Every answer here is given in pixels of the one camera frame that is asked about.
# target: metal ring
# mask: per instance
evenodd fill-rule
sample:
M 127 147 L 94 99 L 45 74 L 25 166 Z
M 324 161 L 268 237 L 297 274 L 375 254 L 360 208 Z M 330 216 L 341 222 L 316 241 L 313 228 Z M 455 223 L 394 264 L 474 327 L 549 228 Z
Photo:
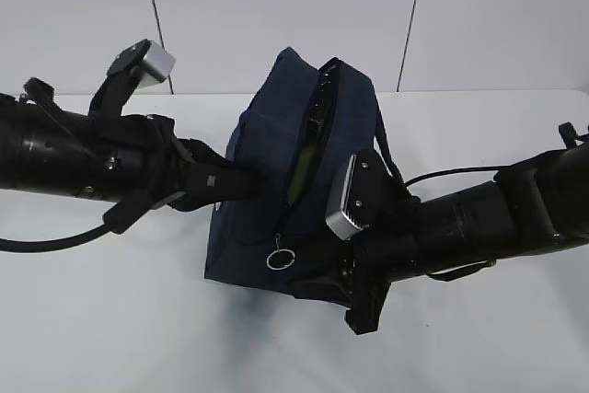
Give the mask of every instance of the metal ring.
M 274 257 L 275 255 L 279 254 L 280 252 L 286 252 L 286 253 L 290 254 L 291 257 L 292 257 L 291 260 L 288 261 L 286 264 L 284 264 L 281 267 L 272 266 L 270 264 L 270 260 L 272 259 L 272 257 Z M 268 258 L 266 259 L 266 266 L 271 271 L 283 271 L 284 269 L 288 269 L 293 264 L 295 264 L 295 259 L 296 259 L 296 255 L 295 255 L 295 253 L 292 250 L 290 250 L 290 249 L 276 249 L 273 253 L 271 253 L 270 255 L 268 255 Z

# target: backpack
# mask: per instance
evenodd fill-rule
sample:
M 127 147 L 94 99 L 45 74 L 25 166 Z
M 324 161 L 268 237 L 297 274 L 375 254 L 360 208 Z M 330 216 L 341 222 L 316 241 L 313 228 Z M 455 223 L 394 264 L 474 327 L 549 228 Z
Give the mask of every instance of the backpack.
M 214 207 L 205 278 L 314 298 L 295 282 L 330 259 L 317 238 L 335 237 L 325 222 L 331 182 L 351 155 L 373 149 L 375 138 L 398 174 L 370 79 L 337 58 L 316 69 L 283 50 L 225 153 L 258 171 L 260 193 Z M 330 253 L 341 249 L 335 244 Z

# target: black wire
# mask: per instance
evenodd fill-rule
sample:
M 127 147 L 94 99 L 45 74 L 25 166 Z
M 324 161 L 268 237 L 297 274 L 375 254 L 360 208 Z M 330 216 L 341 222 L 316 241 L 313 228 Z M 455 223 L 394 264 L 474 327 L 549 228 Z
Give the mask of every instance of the black wire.
M 12 253 L 42 253 L 54 252 L 55 250 L 63 250 L 80 246 L 89 241 L 108 234 L 110 229 L 106 225 L 100 225 L 92 230 L 76 235 L 74 237 L 52 239 L 48 241 L 15 241 L 12 239 L 0 238 L 0 251 Z
M 435 177 L 443 177 L 445 175 L 454 175 L 454 174 L 465 174 L 468 172 L 489 172 L 489 171 L 498 171 L 506 168 L 506 166 L 480 166 L 475 168 L 457 168 L 457 169 L 447 169 L 447 170 L 438 170 L 437 172 L 430 172 L 429 174 L 420 175 L 414 179 L 410 179 L 405 183 L 406 187 L 409 187 L 412 184 L 418 183 L 420 181 L 424 181 L 425 179 L 433 179 Z

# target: white table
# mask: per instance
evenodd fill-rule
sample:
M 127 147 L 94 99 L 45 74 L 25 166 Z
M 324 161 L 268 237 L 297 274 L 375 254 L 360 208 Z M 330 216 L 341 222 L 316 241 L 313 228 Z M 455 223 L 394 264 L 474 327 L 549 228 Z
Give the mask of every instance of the white table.
M 129 112 L 177 120 L 223 151 L 250 96 L 141 96 Z M 58 98 L 83 111 L 89 97 Z M 561 147 L 589 121 L 570 90 L 380 97 L 407 178 Z M 433 179 L 430 198 L 487 179 Z M 79 233 L 105 203 L 3 191 L 0 235 Z M 37 256 L 0 254 L 0 391 L 582 392 L 589 382 L 589 249 L 500 262 L 453 283 L 393 285 L 380 331 L 344 309 L 205 281 L 210 209 L 150 213 L 124 236 Z

